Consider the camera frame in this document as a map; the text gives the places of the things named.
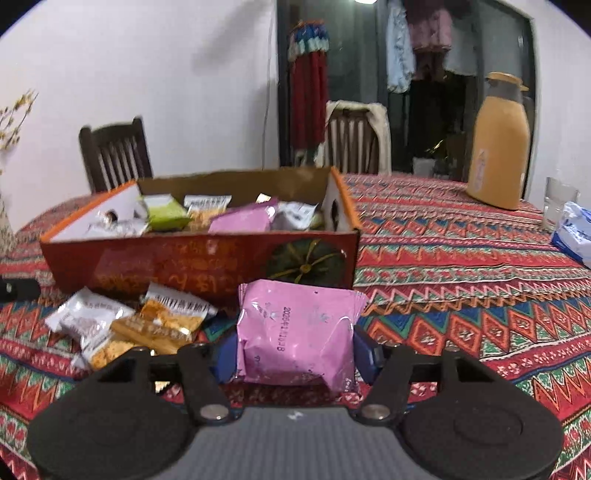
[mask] pumpkin image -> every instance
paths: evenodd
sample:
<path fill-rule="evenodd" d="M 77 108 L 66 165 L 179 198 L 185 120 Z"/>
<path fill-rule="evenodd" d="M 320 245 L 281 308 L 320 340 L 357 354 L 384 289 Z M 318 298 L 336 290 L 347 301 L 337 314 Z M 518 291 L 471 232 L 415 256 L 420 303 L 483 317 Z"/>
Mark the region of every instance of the pumpkin image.
<path fill-rule="evenodd" d="M 330 242 L 303 238 L 280 245 L 267 262 L 267 278 L 316 287 L 342 284 L 345 255 Z"/>

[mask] screw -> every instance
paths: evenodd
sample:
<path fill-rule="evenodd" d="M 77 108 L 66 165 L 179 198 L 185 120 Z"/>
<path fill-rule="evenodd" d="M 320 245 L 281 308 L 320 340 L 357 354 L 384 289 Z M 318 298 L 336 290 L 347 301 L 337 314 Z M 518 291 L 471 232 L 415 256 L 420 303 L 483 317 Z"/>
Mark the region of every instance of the screw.
<path fill-rule="evenodd" d="M 223 420 L 230 415 L 230 411 L 223 405 L 212 403 L 202 407 L 199 414 L 206 420 Z"/>
<path fill-rule="evenodd" d="M 383 420 L 390 415 L 390 409 L 386 405 L 372 403 L 361 409 L 361 415 L 370 420 Z"/>

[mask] jug lid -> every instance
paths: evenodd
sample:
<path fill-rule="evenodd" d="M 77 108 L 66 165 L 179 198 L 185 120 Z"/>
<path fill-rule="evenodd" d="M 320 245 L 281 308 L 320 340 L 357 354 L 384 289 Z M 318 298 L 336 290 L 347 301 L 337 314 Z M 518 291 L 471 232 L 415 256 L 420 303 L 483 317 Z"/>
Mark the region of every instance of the jug lid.
<path fill-rule="evenodd" d="M 509 82 L 513 85 L 517 85 L 522 92 L 528 92 L 530 89 L 523 85 L 523 80 L 515 75 L 502 72 L 490 72 L 487 77 L 488 80 L 499 80 L 501 82 Z"/>

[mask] chair backrest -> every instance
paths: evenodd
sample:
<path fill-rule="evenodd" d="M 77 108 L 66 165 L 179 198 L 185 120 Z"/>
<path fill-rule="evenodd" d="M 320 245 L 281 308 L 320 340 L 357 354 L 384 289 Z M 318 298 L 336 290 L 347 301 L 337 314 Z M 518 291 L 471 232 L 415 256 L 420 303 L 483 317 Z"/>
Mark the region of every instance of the chair backrest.
<path fill-rule="evenodd" d="M 367 119 L 368 111 L 336 108 L 327 132 L 327 160 L 343 173 L 377 174 L 378 136 Z"/>
<path fill-rule="evenodd" d="M 152 177 L 144 136 L 137 116 L 130 124 L 80 130 L 80 149 L 93 192 L 106 192 L 132 179 Z"/>

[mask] pink snack package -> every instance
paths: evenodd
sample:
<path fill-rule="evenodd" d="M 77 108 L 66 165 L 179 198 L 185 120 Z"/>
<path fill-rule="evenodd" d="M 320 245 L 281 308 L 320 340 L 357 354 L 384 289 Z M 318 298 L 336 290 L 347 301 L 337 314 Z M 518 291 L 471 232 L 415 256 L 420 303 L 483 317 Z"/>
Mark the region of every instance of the pink snack package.
<path fill-rule="evenodd" d="M 360 292 L 272 280 L 238 288 L 238 376 L 267 385 L 324 381 L 334 393 L 355 387 L 353 325 Z"/>
<path fill-rule="evenodd" d="M 209 232 L 266 232 L 277 214 L 276 198 L 233 208 L 212 219 Z"/>

